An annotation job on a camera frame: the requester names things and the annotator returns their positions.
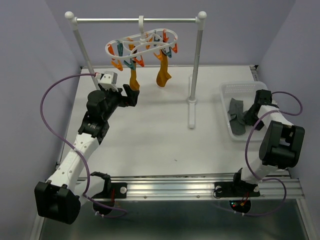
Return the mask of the orange brown sock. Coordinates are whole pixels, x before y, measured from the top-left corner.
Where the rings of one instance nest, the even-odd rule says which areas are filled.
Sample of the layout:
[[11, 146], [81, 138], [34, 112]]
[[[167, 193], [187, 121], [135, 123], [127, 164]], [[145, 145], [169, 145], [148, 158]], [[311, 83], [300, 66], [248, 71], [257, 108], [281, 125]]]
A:
[[130, 70], [129, 86], [133, 91], [140, 90], [140, 84], [137, 81], [137, 72], [135, 69]]

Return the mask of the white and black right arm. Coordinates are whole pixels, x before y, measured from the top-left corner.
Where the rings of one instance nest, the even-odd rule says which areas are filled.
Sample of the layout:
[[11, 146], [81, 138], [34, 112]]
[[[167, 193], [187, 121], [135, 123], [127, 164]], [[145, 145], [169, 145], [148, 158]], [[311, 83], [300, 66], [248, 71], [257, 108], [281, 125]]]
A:
[[257, 158], [249, 162], [246, 155], [246, 166], [233, 175], [232, 181], [215, 182], [215, 198], [259, 197], [258, 184], [267, 181], [267, 175], [297, 165], [305, 129], [288, 121], [286, 112], [273, 103], [272, 96], [269, 90], [257, 90], [254, 103], [245, 114], [245, 120], [252, 126], [250, 136], [266, 127]]

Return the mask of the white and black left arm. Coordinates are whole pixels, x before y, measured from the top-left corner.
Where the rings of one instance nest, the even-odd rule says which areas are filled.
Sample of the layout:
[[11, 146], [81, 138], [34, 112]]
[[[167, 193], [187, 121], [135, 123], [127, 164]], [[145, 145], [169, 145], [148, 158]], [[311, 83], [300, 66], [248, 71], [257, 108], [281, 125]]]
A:
[[117, 108], [135, 107], [139, 90], [128, 84], [112, 89], [103, 84], [87, 96], [86, 112], [74, 143], [62, 141], [70, 147], [58, 169], [34, 188], [39, 216], [65, 224], [72, 224], [81, 206], [90, 201], [95, 213], [108, 218], [111, 211], [127, 212], [115, 207], [115, 199], [127, 196], [122, 189], [127, 183], [112, 183], [107, 173], [89, 170], [88, 160], [101, 145], [110, 128], [109, 119]]

